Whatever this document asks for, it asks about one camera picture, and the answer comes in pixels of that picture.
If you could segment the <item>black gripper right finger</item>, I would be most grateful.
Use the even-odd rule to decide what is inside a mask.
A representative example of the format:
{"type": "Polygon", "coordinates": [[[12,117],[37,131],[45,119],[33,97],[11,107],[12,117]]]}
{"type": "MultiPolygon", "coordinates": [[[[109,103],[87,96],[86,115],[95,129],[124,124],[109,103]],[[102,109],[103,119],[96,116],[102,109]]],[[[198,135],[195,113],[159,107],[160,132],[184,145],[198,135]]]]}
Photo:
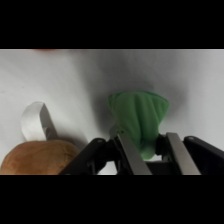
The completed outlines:
{"type": "Polygon", "coordinates": [[[157,139],[157,154],[177,175],[200,175],[196,164],[177,133],[168,132],[157,139]]]}

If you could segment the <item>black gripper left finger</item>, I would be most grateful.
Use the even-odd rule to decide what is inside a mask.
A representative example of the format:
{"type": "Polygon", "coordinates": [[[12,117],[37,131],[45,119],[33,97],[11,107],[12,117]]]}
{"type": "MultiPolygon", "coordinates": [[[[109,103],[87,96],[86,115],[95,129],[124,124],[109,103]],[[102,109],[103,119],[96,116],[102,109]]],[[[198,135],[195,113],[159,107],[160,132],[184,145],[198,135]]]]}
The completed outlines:
{"type": "Polygon", "coordinates": [[[151,175],[147,164],[126,134],[118,134],[114,142],[120,154],[120,158],[115,162],[119,174],[151,175]]]}

